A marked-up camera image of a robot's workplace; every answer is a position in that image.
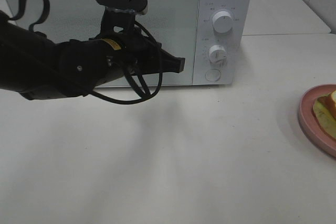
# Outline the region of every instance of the pink plate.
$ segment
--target pink plate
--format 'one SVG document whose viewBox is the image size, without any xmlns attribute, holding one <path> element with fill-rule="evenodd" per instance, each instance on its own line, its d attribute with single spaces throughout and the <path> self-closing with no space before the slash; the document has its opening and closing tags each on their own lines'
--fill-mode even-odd
<svg viewBox="0 0 336 224">
<path fill-rule="evenodd" d="M 308 90 L 300 102 L 299 121 L 311 142 L 331 156 L 336 157 L 336 140 L 320 127 L 312 110 L 313 104 L 318 97 L 334 90 L 336 90 L 335 84 L 320 85 Z"/>
</svg>

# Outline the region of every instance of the power knob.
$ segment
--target power knob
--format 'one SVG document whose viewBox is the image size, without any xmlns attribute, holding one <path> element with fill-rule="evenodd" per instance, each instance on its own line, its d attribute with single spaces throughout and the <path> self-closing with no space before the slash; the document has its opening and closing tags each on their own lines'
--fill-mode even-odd
<svg viewBox="0 0 336 224">
<path fill-rule="evenodd" d="M 215 45 L 210 47 L 209 60 L 212 64 L 221 64 L 225 62 L 227 57 L 227 51 L 225 47 L 221 45 Z"/>
<path fill-rule="evenodd" d="M 226 10 L 220 10 L 214 14 L 212 25 L 216 32 L 220 34 L 227 33 L 233 26 L 233 15 Z"/>
</svg>

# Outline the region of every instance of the microwave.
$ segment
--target microwave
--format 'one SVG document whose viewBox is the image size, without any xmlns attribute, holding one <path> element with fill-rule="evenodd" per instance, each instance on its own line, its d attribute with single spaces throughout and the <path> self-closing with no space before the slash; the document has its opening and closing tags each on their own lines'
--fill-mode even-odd
<svg viewBox="0 0 336 224">
<path fill-rule="evenodd" d="M 6 0 L 12 14 L 18 0 Z M 184 71 L 164 73 L 163 85 L 230 84 L 242 38 L 249 0 L 148 0 L 148 11 L 139 21 L 162 48 L 185 58 Z M 42 10 L 42 0 L 28 0 L 25 16 L 17 25 L 27 29 Z M 48 19 L 36 26 L 53 42 L 87 40 L 99 33 L 104 7 L 95 0 L 50 0 Z M 157 75 L 145 76 L 149 85 Z M 124 79 L 104 87 L 128 86 Z"/>
</svg>

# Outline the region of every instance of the food on plate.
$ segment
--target food on plate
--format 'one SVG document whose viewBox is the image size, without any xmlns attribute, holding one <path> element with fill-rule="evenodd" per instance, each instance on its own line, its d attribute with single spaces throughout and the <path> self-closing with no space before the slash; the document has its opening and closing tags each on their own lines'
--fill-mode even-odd
<svg viewBox="0 0 336 224">
<path fill-rule="evenodd" d="M 313 112 L 320 127 L 336 140 L 336 91 L 318 97 Z"/>
</svg>

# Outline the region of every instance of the white table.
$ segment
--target white table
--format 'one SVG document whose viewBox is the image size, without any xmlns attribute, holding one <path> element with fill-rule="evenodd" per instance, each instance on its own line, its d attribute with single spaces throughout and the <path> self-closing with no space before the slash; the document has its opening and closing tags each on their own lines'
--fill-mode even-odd
<svg viewBox="0 0 336 224">
<path fill-rule="evenodd" d="M 334 224 L 336 161 L 297 109 L 335 83 L 335 52 L 332 34 L 246 36 L 232 86 L 132 106 L 0 91 L 0 223 Z"/>
<path fill-rule="evenodd" d="M 4 0 L 1 8 L 9 11 Z M 330 28 L 302 0 L 251 0 L 244 35 L 327 34 Z"/>
</svg>

